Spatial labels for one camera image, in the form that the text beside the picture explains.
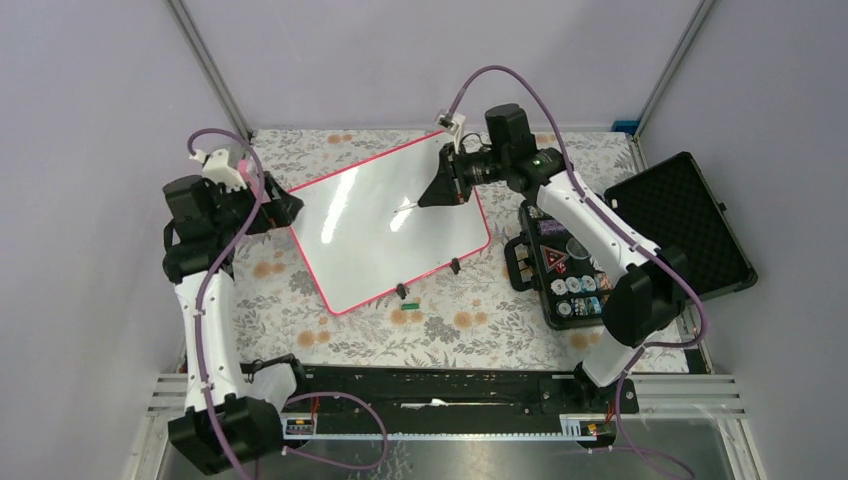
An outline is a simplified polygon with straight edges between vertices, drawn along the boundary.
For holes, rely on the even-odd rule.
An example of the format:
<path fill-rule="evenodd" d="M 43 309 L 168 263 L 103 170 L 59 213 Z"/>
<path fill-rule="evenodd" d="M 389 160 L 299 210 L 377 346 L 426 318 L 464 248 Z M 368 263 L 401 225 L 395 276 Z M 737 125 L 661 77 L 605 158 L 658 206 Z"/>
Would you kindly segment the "pink framed whiteboard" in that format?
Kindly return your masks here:
<path fill-rule="evenodd" d="M 477 193 L 460 206 L 394 213 L 421 197 L 440 148 L 452 141 L 430 133 L 293 188 L 304 207 L 292 235 L 330 313 L 347 313 L 490 244 Z"/>

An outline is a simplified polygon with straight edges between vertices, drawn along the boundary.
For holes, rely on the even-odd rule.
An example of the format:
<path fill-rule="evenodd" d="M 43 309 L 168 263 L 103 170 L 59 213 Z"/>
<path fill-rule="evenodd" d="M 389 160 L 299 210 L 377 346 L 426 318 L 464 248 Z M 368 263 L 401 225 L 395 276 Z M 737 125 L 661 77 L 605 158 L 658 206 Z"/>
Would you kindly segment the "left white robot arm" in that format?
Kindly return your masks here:
<path fill-rule="evenodd" d="M 267 176 L 262 203 L 252 188 L 228 189 L 201 176 L 163 188 L 172 218 L 163 232 L 163 270 L 173 284 L 186 335 L 183 414 L 171 445 L 205 475 L 257 460 L 283 446 L 280 413 L 309 401 L 310 385 L 291 354 L 242 363 L 233 313 L 232 242 L 289 226 L 303 206 Z"/>

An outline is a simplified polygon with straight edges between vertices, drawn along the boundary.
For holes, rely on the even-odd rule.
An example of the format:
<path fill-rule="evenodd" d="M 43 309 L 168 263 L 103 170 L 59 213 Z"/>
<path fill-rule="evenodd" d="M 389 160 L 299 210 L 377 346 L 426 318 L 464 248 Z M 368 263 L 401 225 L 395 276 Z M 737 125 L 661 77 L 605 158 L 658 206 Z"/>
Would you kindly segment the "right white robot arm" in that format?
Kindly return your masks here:
<path fill-rule="evenodd" d="M 452 136 L 441 147 L 434 179 L 418 208 L 466 203 L 474 187 L 503 182 L 561 223 L 608 275 L 613 289 L 602 308 L 600 343 L 581 362 L 575 402 L 597 412 L 613 398 L 612 383 L 656 332 L 683 310 L 688 286 L 685 255 L 662 249 L 604 204 L 582 180 L 563 147 L 541 149 L 526 112 L 515 103 L 485 114 L 489 141 L 475 152 L 463 145 L 463 116 L 442 111 L 436 125 Z"/>

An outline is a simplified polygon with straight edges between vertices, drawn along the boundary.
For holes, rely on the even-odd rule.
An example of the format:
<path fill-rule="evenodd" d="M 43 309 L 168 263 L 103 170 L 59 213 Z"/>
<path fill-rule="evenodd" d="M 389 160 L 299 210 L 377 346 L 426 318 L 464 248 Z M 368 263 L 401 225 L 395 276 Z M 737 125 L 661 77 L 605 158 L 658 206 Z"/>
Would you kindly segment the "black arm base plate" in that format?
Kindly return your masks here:
<path fill-rule="evenodd" d="M 616 415 L 639 412 L 632 381 L 596 387 L 582 374 L 506 370 L 337 367 L 293 362 L 293 393 L 244 400 L 259 427 L 286 440 L 310 436 L 594 439 Z"/>

